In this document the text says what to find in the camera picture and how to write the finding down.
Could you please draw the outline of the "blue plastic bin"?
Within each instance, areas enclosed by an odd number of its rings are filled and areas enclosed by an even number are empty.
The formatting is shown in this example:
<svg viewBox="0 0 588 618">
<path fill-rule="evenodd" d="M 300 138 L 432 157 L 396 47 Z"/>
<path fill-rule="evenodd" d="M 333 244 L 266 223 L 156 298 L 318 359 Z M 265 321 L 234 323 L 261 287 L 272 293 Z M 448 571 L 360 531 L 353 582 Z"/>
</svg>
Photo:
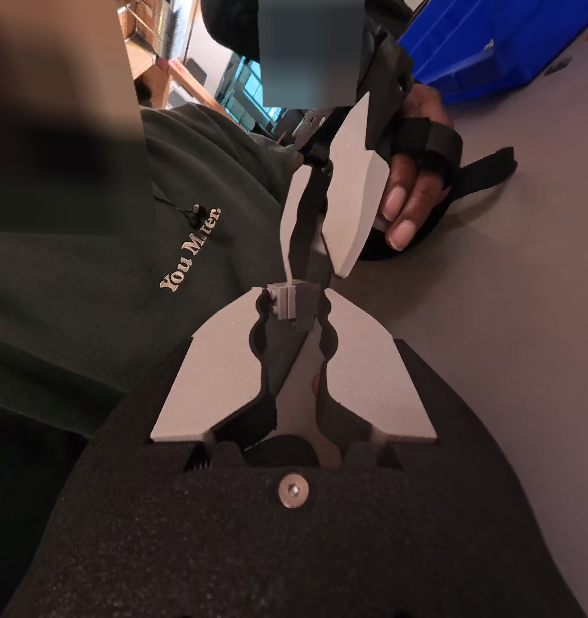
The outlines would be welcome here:
<svg viewBox="0 0 588 618">
<path fill-rule="evenodd" d="M 529 84 L 587 26 L 588 1 L 428 1 L 399 45 L 455 104 Z"/>
</svg>

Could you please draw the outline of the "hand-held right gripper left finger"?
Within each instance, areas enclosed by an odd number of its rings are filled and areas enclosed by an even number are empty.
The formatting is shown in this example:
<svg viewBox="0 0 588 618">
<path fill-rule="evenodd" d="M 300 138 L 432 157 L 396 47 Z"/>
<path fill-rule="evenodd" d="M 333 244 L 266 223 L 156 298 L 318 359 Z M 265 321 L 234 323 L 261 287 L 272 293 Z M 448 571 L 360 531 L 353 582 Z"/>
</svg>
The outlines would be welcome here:
<svg viewBox="0 0 588 618">
<path fill-rule="evenodd" d="M 244 450 L 276 428 L 262 360 L 270 300 L 266 289 L 254 287 L 197 329 L 152 428 L 153 442 L 231 441 Z"/>
</svg>

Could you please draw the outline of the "light grey square brick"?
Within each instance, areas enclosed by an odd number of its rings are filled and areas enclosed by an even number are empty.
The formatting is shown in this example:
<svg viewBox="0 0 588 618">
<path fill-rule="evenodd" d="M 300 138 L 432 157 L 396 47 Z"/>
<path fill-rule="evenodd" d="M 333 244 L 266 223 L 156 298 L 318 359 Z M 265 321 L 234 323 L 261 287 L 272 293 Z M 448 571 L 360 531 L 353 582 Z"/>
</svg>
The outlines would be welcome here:
<svg viewBox="0 0 588 618">
<path fill-rule="evenodd" d="M 272 303 L 272 313 L 276 319 L 295 321 L 295 287 L 302 282 L 304 281 L 295 279 L 291 282 L 279 282 L 267 286 Z"/>
</svg>

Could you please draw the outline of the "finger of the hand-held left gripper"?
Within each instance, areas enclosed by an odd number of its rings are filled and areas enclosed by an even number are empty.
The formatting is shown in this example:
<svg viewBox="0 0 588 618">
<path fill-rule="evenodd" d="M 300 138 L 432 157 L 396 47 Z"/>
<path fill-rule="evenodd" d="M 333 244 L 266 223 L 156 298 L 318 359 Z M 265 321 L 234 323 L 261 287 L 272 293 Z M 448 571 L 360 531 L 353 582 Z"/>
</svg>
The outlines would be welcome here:
<svg viewBox="0 0 588 618">
<path fill-rule="evenodd" d="M 333 174 L 322 237 L 336 277 L 349 276 L 378 212 L 389 165 L 366 148 L 369 93 L 348 112 L 330 145 Z"/>
<path fill-rule="evenodd" d="M 293 175 L 280 223 L 283 267 L 288 282 L 326 286 L 329 256 L 322 237 L 329 172 L 302 165 Z"/>
</svg>

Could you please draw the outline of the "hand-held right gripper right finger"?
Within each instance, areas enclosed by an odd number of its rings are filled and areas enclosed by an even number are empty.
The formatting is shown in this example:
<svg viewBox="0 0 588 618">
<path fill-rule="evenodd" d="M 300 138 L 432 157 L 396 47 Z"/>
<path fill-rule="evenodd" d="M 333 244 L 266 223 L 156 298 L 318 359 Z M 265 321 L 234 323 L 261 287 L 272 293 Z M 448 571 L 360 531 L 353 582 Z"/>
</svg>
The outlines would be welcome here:
<svg viewBox="0 0 588 618">
<path fill-rule="evenodd" d="M 317 425 L 342 455 L 353 444 L 372 452 L 385 444 L 432 444 L 438 439 L 392 335 L 334 289 L 317 315 L 323 364 Z"/>
</svg>

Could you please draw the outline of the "person's left hand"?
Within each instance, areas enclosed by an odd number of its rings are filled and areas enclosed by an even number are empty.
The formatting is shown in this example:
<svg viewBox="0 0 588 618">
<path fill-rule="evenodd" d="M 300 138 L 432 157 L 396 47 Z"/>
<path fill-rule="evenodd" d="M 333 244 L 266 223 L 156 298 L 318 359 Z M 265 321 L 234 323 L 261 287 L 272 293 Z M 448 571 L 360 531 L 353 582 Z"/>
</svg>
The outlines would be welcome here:
<svg viewBox="0 0 588 618">
<path fill-rule="evenodd" d="M 405 117 L 427 118 L 454 128 L 440 92 L 427 85 L 415 83 L 401 111 Z M 449 188 L 444 188 L 440 174 L 428 169 L 419 170 L 415 161 L 406 154 L 393 156 L 389 167 L 378 215 L 387 222 L 387 245 L 395 251 L 403 251 L 433 208 L 448 195 Z"/>
</svg>

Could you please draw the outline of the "wooden shelf unit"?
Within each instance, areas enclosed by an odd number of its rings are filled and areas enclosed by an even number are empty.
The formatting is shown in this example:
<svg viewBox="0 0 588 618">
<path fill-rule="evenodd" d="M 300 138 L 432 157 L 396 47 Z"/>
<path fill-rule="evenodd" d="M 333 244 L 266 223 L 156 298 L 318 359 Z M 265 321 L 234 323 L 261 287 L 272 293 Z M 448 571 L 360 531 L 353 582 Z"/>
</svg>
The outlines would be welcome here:
<svg viewBox="0 0 588 618">
<path fill-rule="evenodd" d="M 200 1 L 117 1 L 134 81 L 151 95 L 151 107 L 165 108 L 174 66 L 187 59 Z"/>
</svg>

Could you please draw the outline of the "black drawstring toggle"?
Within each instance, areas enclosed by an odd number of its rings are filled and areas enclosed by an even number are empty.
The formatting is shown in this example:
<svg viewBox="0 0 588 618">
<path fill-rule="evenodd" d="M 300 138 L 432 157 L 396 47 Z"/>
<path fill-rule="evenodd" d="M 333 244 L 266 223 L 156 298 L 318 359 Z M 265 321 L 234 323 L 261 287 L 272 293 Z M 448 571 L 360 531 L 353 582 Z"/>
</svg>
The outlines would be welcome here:
<svg viewBox="0 0 588 618">
<path fill-rule="evenodd" d="M 198 204 L 189 208 L 174 206 L 174 209 L 184 216 L 192 229 L 201 227 L 208 216 L 206 209 Z"/>
</svg>

